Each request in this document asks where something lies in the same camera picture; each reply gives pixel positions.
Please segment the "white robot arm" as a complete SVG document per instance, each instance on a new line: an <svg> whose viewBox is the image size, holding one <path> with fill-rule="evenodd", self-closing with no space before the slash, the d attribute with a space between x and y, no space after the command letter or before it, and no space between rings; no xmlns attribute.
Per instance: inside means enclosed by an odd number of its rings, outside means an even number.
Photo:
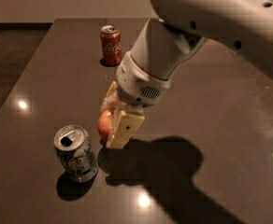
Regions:
<svg viewBox="0 0 273 224"><path fill-rule="evenodd" d="M108 148L122 148L157 104L180 64L216 40L273 77L273 1L151 0L157 16L145 24L116 70L102 111L111 111Z"/></svg>

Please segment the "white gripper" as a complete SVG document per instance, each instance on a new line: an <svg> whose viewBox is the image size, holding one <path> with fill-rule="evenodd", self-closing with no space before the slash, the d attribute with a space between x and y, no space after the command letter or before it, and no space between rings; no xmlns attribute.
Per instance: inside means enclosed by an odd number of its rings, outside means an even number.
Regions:
<svg viewBox="0 0 273 224"><path fill-rule="evenodd" d="M116 81L111 82L100 106L101 113L117 109L113 113L112 129L108 134L106 147L124 148L145 119L141 112L120 110L123 108L122 101L130 105L156 105L169 87L169 80L151 77L135 63L131 52L126 52L116 70Z"/></svg>

